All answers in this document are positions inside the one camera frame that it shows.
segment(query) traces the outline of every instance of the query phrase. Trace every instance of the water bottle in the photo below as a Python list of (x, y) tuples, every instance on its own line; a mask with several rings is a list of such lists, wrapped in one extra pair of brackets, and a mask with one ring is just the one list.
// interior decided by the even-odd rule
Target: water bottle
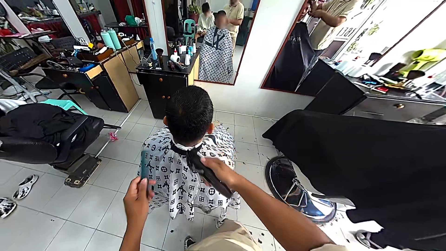
[(155, 47), (155, 42), (153, 41), (153, 38), (150, 38), (150, 48), (152, 49), (153, 60), (157, 60), (158, 55), (157, 55), (157, 52), (155, 51), (157, 48)]

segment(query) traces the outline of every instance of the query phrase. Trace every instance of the patterned barber cape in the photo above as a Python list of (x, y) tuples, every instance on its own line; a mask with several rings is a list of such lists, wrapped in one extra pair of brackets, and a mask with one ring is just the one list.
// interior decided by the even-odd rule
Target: patterned barber cape
[(229, 31), (211, 27), (201, 46), (198, 79), (229, 83), (233, 75), (232, 39)]
[[(200, 208), (205, 213), (221, 207), (222, 212), (217, 221), (217, 227), (220, 227), (226, 218), (228, 206), (233, 209), (240, 208), (240, 195), (235, 192), (231, 198), (226, 198), (215, 188), (206, 186), (200, 175), (192, 172), (186, 162), (186, 156), (170, 149), (171, 143), (175, 144), (169, 128), (165, 126), (149, 136), (142, 146), (143, 151), (148, 151), (143, 156), (148, 161), (145, 167), (140, 165), (138, 175), (141, 168), (147, 168), (146, 178), (156, 180), (153, 186), (155, 197), (149, 204), (149, 213), (168, 204), (171, 219), (177, 214), (184, 214), (192, 221), (195, 215), (194, 207)], [(222, 125), (218, 125), (212, 134), (205, 136), (196, 146), (175, 145), (182, 150), (202, 145), (198, 155), (219, 158), (234, 169), (236, 159), (234, 143), (234, 138), (229, 132)]]

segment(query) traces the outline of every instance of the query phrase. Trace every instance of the barber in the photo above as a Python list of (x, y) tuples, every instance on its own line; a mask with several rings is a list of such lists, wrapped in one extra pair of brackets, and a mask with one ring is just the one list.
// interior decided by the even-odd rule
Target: barber
[[(243, 176), (237, 174), (219, 159), (203, 158), (205, 166), (233, 191), (237, 191), (269, 232), (287, 251), (347, 251), (346, 247), (333, 243), (302, 213), (265, 193)], [(154, 196), (147, 190), (154, 180), (133, 179), (124, 197), (127, 229), (120, 251), (138, 251), (142, 230), (149, 211), (149, 201)], [(186, 239), (187, 250), (200, 251), (247, 251), (261, 250), (249, 231), (238, 222), (226, 219), (217, 232), (199, 243)]]
[(347, 21), (352, 10), (360, 4), (359, 0), (331, 0), (318, 4), (318, 0), (308, 0), (311, 3), (310, 16), (321, 20), (310, 35), (310, 42), (317, 56), (330, 46), (342, 24)]

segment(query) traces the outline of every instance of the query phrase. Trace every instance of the teal plastic chair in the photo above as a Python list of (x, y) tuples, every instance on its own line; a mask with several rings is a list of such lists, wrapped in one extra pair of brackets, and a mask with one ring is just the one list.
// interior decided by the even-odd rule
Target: teal plastic chair
[(82, 110), (78, 105), (76, 105), (73, 101), (71, 100), (58, 100), (58, 99), (47, 99), (41, 103), (44, 104), (49, 104), (49, 105), (55, 105), (58, 106), (64, 110), (68, 110), (71, 107), (75, 107), (78, 111), (82, 112), (85, 115), (88, 115), (86, 112), (84, 112), (84, 110)]
[(186, 44), (189, 44), (189, 40), (195, 37), (195, 20), (194, 19), (186, 19), (184, 20), (183, 26), (183, 36)]

